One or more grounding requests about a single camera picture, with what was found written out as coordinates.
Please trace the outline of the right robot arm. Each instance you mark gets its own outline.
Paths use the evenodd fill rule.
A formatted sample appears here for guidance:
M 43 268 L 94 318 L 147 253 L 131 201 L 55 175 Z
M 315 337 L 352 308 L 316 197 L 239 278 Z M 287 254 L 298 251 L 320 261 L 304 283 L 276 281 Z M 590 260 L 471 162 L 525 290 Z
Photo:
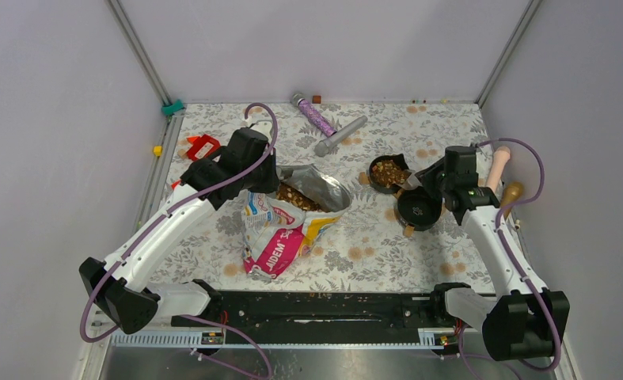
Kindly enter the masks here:
M 527 263 L 494 191 L 479 186 L 476 147 L 448 147 L 443 158 L 416 175 L 472 240 L 496 297 L 491 301 L 465 283 L 438 284 L 430 297 L 433 322 L 448 326 L 460 320 L 476 329 L 496 361 L 549 357 L 556 366 L 569 301 L 563 291 L 551 291 Z

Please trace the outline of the clear plastic scoop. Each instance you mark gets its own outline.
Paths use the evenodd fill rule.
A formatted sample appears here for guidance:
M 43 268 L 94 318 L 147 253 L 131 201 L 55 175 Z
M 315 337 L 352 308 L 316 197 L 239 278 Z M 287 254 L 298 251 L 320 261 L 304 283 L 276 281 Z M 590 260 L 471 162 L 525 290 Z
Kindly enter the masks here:
M 407 177 L 398 185 L 401 189 L 405 191 L 410 191 L 422 186 L 420 180 L 416 176 L 416 173 L 411 171 L 406 171 Z

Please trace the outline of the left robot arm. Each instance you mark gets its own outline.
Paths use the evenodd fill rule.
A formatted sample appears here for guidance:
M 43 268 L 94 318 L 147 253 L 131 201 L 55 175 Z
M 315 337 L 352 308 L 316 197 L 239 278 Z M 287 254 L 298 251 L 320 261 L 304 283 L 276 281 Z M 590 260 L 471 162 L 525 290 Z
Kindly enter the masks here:
M 152 275 L 185 235 L 243 191 L 269 193 L 279 186 L 274 145 L 278 128 L 255 123 L 237 129 L 230 141 L 194 161 L 160 209 L 104 260 L 86 259 L 79 274 L 97 306 L 126 334 L 153 319 L 193 316 L 212 325 L 221 314 L 212 289 L 200 280 L 151 283 Z

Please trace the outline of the pet food bag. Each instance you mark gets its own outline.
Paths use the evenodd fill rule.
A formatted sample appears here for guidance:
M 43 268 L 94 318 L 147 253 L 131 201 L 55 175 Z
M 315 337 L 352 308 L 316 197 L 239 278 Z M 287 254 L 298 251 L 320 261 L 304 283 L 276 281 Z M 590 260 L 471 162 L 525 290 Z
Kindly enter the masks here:
M 241 220 L 247 274 L 273 280 L 351 206 L 352 196 L 336 178 L 315 165 L 279 167 L 280 185 L 269 194 L 248 192 Z

